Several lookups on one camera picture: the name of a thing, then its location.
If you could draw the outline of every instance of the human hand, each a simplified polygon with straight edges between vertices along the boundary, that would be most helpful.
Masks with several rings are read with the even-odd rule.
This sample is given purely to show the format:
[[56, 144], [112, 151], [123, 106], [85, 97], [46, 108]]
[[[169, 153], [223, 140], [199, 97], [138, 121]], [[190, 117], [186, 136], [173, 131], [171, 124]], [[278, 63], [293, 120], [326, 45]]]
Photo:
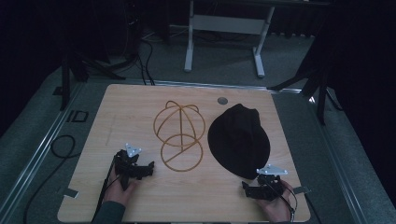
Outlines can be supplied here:
[[103, 202], [112, 201], [116, 203], [121, 203], [126, 207], [139, 181], [134, 180], [129, 184], [126, 190], [123, 190], [120, 180], [117, 179], [116, 170], [113, 167], [110, 173], [110, 177], [108, 179], [108, 183], [109, 186], [107, 187]]
[[[293, 187], [288, 184], [286, 181], [280, 180], [285, 190], [283, 191], [282, 197], [290, 203], [289, 196], [290, 191], [293, 190]], [[262, 208], [265, 217], [270, 222], [284, 222], [290, 221], [291, 213], [290, 207], [283, 201], [280, 197], [273, 199], [271, 202], [266, 200], [256, 200], [259, 206]]]

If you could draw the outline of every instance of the table top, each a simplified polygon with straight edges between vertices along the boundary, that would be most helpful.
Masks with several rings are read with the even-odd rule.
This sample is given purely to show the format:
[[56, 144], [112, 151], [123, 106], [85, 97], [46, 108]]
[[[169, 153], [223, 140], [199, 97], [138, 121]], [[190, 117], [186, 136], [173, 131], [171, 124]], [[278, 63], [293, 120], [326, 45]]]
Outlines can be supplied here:
[[[228, 103], [219, 104], [220, 97]], [[180, 130], [183, 133], [192, 130], [186, 117], [175, 116], [180, 115], [178, 113], [169, 116], [173, 113], [169, 106], [165, 109], [169, 101], [198, 108], [196, 113], [191, 106], [184, 107], [196, 131], [196, 138], [201, 136], [200, 133], [202, 137], [199, 144], [189, 149], [189, 154], [182, 153], [174, 160], [163, 160], [175, 155], [175, 149], [166, 144], [163, 147], [163, 141], [158, 136], [166, 139], [179, 134]], [[129, 143], [142, 148], [138, 165], [148, 165], [154, 161], [155, 168], [153, 176], [144, 177], [136, 189], [125, 211], [124, 221], [265, 221], [260, 207], [245, 196], [241, 184], [241, 181], [246, 181], [254, 185], [257, 181], [243, 179], [223, 168], [212, 156], [207, 143], [210, 124], [236, 104], [259, 111], [262, 127], [271, 144], [267, 164], [288, 170], [289, 174], [281, 178], [294, 187], [301, 186], [268, 91], [114, 84], [106, 90], [69, 185], [70, 189], [78, 191], [78, 196], [64, 197], [58, 218], [63, 222], [92, 220], [113, 156], [124, 149], [125, 143]], [[294, 206], [296, 202], [292, 198], [290, 200]], [[295, 221], [308, 220], [310, 213], [304, 195], [297, 195], [297, 201]]]

